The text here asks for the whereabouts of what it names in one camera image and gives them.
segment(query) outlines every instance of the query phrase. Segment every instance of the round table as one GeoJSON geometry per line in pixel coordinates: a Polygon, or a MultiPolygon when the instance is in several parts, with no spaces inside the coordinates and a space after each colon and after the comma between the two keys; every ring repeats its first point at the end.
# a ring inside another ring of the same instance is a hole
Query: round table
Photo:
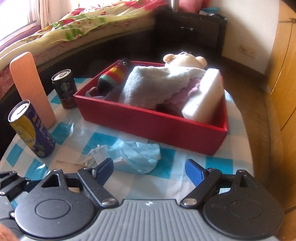
{"type": "MultiPolygon", "coordinates": [[[[80,89],[90,80],[78,78],[75,82],[80,89]]],[[[206,156],[160,143],[161,159],[152,172],[137,175],[115,170],[104,187],[119,201],[124,198],[176,199],[179,203],[194,189],[184,170],[187,159],[195,160],[204,168],[217,168],[224,174],[235,174],[236,170],[245,169],[253,175],[250,145],[241,113],[226,91],[225,97],[229,133],[215,155],[206,156]]],[[[59,167],[65,173],[74,172],[79,167],[75,164],[82,164],[91,149],[97,145],[112,145],[117,138],[147,142],[142,137],[87,122],[78,108],[63,109],[55,90],[48,99],[56,115],[56,122],[50,128],[56,140],[53,153],[47,158],[38,158],[16,135],[0,161],[0,171],[15,170],[20,176],[38,180],[59,167]]],[[[25,195],[18,196],[12,205],[16,207],[25,195]]]]}

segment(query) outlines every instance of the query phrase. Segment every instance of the floral blanket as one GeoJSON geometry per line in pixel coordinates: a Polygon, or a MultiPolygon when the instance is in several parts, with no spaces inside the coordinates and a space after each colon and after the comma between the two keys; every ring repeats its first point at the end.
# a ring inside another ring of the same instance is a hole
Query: floral blanket
{"type": "Polygon", "coordinates": [[[73,41],[92,30],[104,31],[105,27],[142,18],[166,4],[165,0],[137,0],[119,1],[104,8],[78,8],[60,21],[13,43],[0,52],[0,99],[13,85],[9,63],[20,54],[29,51],[38,58],[58,44],[73,41]]]}

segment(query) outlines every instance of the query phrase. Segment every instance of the wooden wardrobe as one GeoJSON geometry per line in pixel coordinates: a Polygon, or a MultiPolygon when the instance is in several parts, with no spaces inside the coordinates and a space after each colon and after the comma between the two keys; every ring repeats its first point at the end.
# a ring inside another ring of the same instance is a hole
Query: wooden wardrobe
{"type": "Polygon", "coordinates": [[[268,190],[285,209],[280,240],[296,240],[296,13],[282,0],[267,68],[271,135],[268,190]]]}

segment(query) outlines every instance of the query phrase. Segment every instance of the wall socket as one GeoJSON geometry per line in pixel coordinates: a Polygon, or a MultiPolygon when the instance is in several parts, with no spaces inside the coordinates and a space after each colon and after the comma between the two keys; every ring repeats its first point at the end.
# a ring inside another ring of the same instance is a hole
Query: wall socket
{"type": "Polygon", "coordinates": [[[239,46],[239,52],[240,53],[243,53],[245,55],[248,55],[251,58],[255,58],[257,51],[255,49],[252,49],[251,47],[249,47],[247,45],[241,44],[239,46]]]}

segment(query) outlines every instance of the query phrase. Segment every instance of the black starbucks can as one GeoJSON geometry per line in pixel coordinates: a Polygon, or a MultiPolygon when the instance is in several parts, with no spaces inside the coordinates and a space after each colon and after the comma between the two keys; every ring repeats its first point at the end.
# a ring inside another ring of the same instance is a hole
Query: black starbucks can
{"type": "Polygon", "coordinates": [[[77,92],[77,87],[70,69],[57,72],[52,77],[52,84],[64,109],[76,107],[73,95],[77,92]]]}

